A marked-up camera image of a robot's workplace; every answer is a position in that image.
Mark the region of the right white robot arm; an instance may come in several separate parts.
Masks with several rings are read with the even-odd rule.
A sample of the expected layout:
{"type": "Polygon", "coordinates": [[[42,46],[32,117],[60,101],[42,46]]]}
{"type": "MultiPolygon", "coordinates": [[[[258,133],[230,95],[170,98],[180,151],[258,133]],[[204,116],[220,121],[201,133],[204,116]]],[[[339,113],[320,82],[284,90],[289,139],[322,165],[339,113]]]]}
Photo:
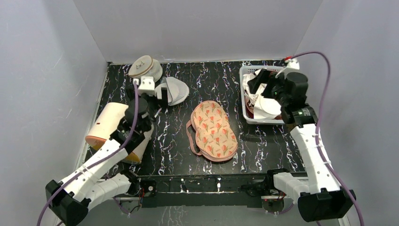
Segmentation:
{"type": "Polygon", "coordinates": [[[345,189],[331,172],[330,161],[322,144],[318,118],[306,102],[308,78],[298,70],[270,72],[266,68],[252,73],[248,79],[250,93],[256,93],[261,84],[261,97],[277,101],[283,122],[290,126],[304,166],[308,183],[296,179],[287,169],[268,170],[263,182],[250,185],[259,192],[271,195],[286,194],[297,204],[306,222],[343,218],[356,200],[355,192],[345,189]]]}

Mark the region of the peach floral mesh laundry bag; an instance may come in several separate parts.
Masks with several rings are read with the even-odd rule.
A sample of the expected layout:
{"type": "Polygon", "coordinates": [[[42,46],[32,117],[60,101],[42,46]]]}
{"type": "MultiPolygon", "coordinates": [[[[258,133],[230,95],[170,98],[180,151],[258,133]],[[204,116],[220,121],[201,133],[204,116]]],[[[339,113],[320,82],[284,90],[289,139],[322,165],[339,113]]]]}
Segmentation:
{"type": "Polygon", "coordinates": [[[195,107],[186,123],[191,151],[213,162],[228,161],[237,152],[238,141],[224,109],[215,101],[195,107]]]}

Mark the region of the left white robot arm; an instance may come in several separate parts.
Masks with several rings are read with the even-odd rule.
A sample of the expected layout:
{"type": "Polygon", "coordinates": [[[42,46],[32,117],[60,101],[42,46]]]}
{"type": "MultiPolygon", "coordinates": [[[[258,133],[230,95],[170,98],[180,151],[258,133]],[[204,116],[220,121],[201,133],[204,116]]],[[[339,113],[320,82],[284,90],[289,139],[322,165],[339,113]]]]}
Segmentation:
{"type": "Polygon", "coordinates": [[[143,156],[154,130],[154,116],[148,110],[148,94],[134,82],[127,89],[130,100],[126,110],[114,122],[115,130],[99,150],[79,168],[59,182],[51,180],[45,186],[47,202],[37,225],[41,224],[46,209],[66,226],[78,225],[97,205],[120,194],[137,196],[144,193],[141,179],[124,170],[103,182],[99,180],[114,165],[129,155],[143,156]]]}

